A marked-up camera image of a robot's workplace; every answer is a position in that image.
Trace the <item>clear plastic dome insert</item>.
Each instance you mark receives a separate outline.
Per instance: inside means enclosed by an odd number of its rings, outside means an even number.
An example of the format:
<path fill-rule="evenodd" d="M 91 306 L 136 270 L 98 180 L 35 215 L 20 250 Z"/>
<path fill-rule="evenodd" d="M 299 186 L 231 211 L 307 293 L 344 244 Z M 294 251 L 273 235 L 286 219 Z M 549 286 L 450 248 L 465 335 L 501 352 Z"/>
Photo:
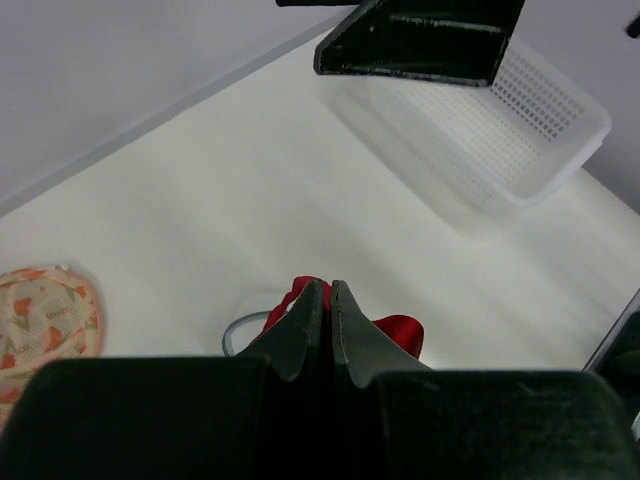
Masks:
<path fill-rule="evenodd" d="M 223 355 L 233 357 L 248 347 L 260 335 L 269 313 L 280 301 L 281 296 L 275 293 L 259 294 L 244 300 L 223 333 Z"/>

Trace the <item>pink floral mesh laundry bag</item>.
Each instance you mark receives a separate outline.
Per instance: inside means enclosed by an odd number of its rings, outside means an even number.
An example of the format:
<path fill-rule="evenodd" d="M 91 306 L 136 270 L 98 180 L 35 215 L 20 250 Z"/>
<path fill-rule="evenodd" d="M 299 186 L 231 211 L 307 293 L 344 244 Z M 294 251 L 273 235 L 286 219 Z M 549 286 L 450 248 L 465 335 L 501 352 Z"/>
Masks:
<path fill-rule="evenodd" d="M 1 275 L 1 424 L 44 365 L 101 354 L 104 322 L 99 296 L 63 266 Z"/>

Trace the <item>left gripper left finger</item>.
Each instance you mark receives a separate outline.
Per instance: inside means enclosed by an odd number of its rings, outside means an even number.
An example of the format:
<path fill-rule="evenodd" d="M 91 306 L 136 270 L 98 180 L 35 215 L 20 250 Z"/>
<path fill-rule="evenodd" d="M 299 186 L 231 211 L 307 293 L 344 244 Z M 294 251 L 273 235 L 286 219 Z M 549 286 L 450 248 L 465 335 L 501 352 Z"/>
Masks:
<path fill-rule="evenodd" d="M 298 479 L 322 468 L 325 289 L 232 357 L 60 360 L 1 436 L 5 479 Z"/>

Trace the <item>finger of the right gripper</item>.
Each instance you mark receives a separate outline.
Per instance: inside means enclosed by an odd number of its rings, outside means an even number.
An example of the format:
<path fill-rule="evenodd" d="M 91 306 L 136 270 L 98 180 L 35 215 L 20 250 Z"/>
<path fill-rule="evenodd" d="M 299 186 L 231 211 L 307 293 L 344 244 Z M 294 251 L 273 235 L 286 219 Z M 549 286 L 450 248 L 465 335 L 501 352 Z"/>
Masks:
<path fill-rule="evenodd" d="M 523 0 L 278 1 L 354 8 L 317 46 L 319 75 L 388 77 L 487 88 Z"/>

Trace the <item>red bra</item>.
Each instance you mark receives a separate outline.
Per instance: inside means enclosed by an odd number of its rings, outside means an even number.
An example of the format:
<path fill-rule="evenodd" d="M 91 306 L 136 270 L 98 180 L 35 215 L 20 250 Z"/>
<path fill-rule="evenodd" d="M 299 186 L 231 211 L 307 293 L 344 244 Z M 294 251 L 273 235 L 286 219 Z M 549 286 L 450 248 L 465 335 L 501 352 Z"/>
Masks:
<path fill-rule="evenodd" d="M 331 285 L 313 276 L 295 277 L 290 291 L 284 295 L 279 304 L 268 312 L 265 324 L 256 339 L 271 329 L 288 313 L 290 307 L 297 301 L 306 286 L 313 281 L 319 281 L 322 284 L 324 313 L 325 316 L 330 314 Z M 420 357 L 424 342 L 424 328 L 415 318 L 397 314 L 374 320 L 373 324 L 407 354 L 415 359 Z"/>

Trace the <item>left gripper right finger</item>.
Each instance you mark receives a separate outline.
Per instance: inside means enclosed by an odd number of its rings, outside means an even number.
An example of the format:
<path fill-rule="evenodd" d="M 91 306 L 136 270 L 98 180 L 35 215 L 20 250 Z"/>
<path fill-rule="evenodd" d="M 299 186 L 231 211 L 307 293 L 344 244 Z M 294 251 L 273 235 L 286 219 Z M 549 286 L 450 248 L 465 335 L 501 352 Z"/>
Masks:
<path fill-rule="evenodd" d="M 331 289 L 339 479 L 635 479 L 620 401 L 584 371 L 434 370 Z"/>

